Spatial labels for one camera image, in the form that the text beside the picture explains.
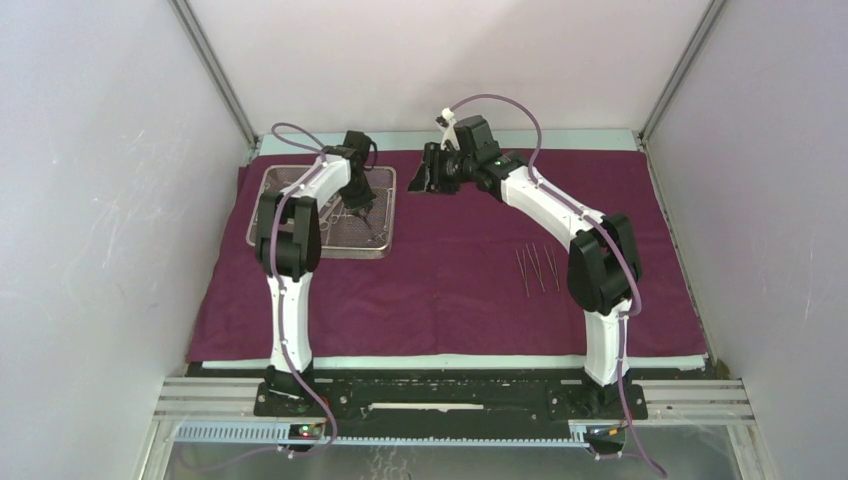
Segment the metal mesh instrument tray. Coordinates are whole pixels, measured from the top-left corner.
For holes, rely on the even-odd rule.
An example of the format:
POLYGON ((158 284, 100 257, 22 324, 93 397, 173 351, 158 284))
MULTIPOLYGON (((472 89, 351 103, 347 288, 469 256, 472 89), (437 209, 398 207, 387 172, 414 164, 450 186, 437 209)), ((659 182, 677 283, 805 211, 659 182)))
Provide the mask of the metal mesh instrument tray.
MULTIPOLYGON (((308 168, 307 165, 272 165, 264 170, 261 177, 261 188, 255 195, 251 223, 245 234, 245 241, 251 248, 255 247, 258 201, 261 194, 268 190, 277 192, 289 187, 295 180, 305 174, 308 168)), ((336 193, 329 197, 327 202, 319 209, 322 259, 376 260, 384 258, 390 253, 396 211, 397 172, 392 167, 381 166, 374 167, 366 175, 373 192, 376 194, 374 202, 384 203, 391 210, 389 240, 376 247, 344 246, 331 243, 328 234, 328 218, 335 207, 339 204, 344 206, 340 195, 336 193)))

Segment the magenta surgical wrap cloth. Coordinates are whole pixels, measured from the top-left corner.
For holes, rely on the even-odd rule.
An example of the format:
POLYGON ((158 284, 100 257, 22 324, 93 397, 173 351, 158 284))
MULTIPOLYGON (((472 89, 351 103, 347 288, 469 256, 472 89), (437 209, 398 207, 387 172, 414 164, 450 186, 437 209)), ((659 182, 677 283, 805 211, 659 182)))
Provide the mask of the magenta surgical wrap cloth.
MULTIPOLYGON (((567 256, 543 228, 471 185, 454 195, 407 191, 416 151, 383 152, 398 176, 390 253, 377 260, 324 259, 309 293, 309 338, 318 357, 582 355, 584 315, 567 292, 567 256), (546 291, 526 247, 535 244, 546 291), (556 254, 557 292, 543 246, 556 254), (526 252, 526 297, 515 250, 526 252)), ((267 358, 270 290, 245 241, 255 195, 272 165, 313 157, 266 155, 239 174, 235 206, 187 353, 191 362, 267 358)), ((642 261, 641 313, 629 323, 637 358, 704 355, 705 337, 657 203, 647 159, 638 151, 545 150, 536 163, 566 193, 631 220, 642 261)))

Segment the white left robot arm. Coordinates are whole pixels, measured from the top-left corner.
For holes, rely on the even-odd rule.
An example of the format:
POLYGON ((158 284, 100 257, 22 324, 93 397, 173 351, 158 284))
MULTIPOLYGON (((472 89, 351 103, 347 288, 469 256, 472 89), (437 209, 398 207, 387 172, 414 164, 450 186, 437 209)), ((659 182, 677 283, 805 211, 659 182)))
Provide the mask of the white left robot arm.
POLYGON ((315 163, 291 185, 260 196, 256 210, 255 255, 271 292, 273 345, 265 383, 292 416, 304 416, 316 403, 305 375, 313 355, 308 334, 308 298, 321 260, 319 212, 333 196, 365 220, 377 195, 366 162, 377 152, 365 133, 350 130, 337 146, 319 144, 315 163))

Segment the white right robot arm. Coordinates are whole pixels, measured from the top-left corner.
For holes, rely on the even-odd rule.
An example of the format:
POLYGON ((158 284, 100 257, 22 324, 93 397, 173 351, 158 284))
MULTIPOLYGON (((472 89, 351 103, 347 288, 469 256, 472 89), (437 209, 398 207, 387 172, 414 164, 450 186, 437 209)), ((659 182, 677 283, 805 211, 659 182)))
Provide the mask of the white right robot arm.
POLYGON ((545 178, 533 160, 504 151, 480 115, 458 119, 445 108, 436 123, 442 138, 425 144, 408 191, 448 195, 473 184, 525 214, 566 249, 565 283, 584 312, 584 371, 594 381, 583 388, 581 402, 593 417, 610 416, 622 403, 614 383, 623 381, 628 368, 627 322, 642 306, 642 266, 630 219, 588 207, 545 178))

